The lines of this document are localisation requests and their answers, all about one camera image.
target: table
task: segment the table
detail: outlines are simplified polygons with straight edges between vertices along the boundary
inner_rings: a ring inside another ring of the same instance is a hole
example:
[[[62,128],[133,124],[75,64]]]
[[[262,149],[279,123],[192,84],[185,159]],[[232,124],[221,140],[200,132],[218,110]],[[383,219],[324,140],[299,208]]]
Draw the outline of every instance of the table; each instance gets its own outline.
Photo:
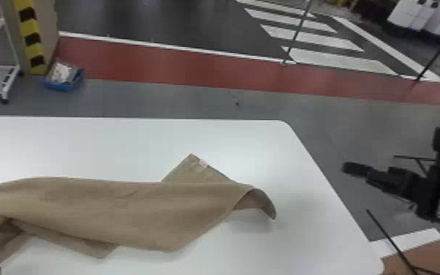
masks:
[[[193,153],[268,193],[278,217],[236,211],[179,252],[94,259],[32,238],[4,275],[380,274],[363,232],[281,121],[0,117],[0,182],[32,176],[160,181]]]

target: yellow and black striped post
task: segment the yellow and black striped post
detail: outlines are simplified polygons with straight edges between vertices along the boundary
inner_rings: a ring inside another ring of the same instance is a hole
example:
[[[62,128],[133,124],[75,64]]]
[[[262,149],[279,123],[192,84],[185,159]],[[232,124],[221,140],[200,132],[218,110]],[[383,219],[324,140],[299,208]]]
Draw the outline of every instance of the yellow and black striped post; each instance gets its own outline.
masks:
[[[36,10],[33,0],[13,0],[18,14],[20,32],[26,47],[26,56],[31,74],[44,75],[48,68],[45,52],[39,34]]]

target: crosswalk stripe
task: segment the crosswalk stripe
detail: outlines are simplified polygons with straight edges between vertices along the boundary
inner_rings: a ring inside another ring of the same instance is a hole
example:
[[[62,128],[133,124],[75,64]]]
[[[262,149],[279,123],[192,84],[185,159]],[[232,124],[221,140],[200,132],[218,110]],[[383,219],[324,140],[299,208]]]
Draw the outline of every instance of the crosswalk stripe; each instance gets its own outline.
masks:
[[[289,29],[282,29],[266,25],[261,25],[261,27],[272,37],[292,39],[295,35],[295,31]],[[310,34],[304,31],[299,32],[299,34],[297,35],[297,41],[363,52],[362,48],[358,47],[353,42],[347,39],[327,37],[320,34]]]
[[[275,13],[270,12],[261,12],[259,10],[251,10],[251,9],[245,9],[248,14],[250,14],[253,18],[257,19],[263,19],[268,21],[274,21],[279,23],[285,23],[289,25],[295,25],[298,26],[300,23],[300,19],[298,18],[292,18],[285,15],[277,15]],[[336,32],[333,28],[329,27],[329,25],[324,23],[319,23],[315,21],[305,20],[303,22],[303,26],[310,29],[316,29],[320,31],[328,31],[328,32]]]
[[[304,11],[301,9],[297,9],[294,7],[286,7],[277,4],[271,4],[259,0],[237,0],[237,2],[242,4],[249,4],[251,6],[256,6],[256,7],[264,7],[265,9],[270,9],[270,10],[279,10],[281,12],[295,13],[296,15],[302,15],[304,13]],[[307,17],[314,18],[315,16],[312,15],[311,13],[308,13]]]
[[[397,75],[383,63],[372,59],[362,59],[351,56],[340,56],[333,53],[322,53],[313,50],[302,50],[293,48],[290,57],[298,63],[313,64],[326,67],[336,67],[341,69],[353,69],[363,72],[378,72],[388,75]]]
[[[401,63],[405,64],[409,68],[413,69],[415,72],[420,73],[424,66],[419,64],[418,62],[414,61],[413,59],[409,58],[408,56],[402,54],[400,51],[394,49],[393,47],[389,46],[384,41],[378,39],[374,35],[368,33],[366,30],[360,28],[358,25],[354,24],[350,20],[347,20],[346,18],[340,18],[338,16],[333,16],[333,18],[338,21],[339,23],[343,24],[348,29],[351,29],[355,33],[359,34],[360,36],[364,37],[371,43],[373,43],[375,46],[381,48],[383,51],[394,57],[395,59],[399,60]],[[440,81],[440,76],[438,76],[436,73],[432,72],[431,70],[428,70],[425,73],[425,77],[430,78],[432,80]]]

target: black tripod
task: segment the black tripod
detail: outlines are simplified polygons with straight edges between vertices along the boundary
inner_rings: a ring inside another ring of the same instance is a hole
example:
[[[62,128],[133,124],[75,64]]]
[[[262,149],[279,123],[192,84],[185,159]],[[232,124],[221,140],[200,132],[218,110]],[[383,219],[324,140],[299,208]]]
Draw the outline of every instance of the black tripod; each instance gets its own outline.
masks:
[[[416,205],[416,215],[419,218],[440,223],[440,215],[438,214],[440,206],[440,127],[435,129],[433,150],[436,151],[435,159],[395,156],[396,158],[416,161],[425,174],[424,177],[399,167],[389,167],[387,171],[379,171],[370,166],[354,162],[345,162],[342,171],[352,176],[365,178],[367,184],[414,203]],[[426,170],[422,162],[432,162],[433,164]],[[414,274],[418,274],[416,267],[412,266],[407,260],[405,260],[405,263]]]

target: towel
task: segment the towel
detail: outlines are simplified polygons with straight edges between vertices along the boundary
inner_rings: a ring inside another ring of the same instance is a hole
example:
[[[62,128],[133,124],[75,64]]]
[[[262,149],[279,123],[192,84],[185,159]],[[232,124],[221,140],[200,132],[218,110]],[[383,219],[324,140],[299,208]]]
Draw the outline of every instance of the towel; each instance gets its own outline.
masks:
[[[276,210],[260,189],[189,155],[162,182],[25,178],[0,184],[0,262],[27,234],[92,257],[117,246],[171,252],[232,211]]]

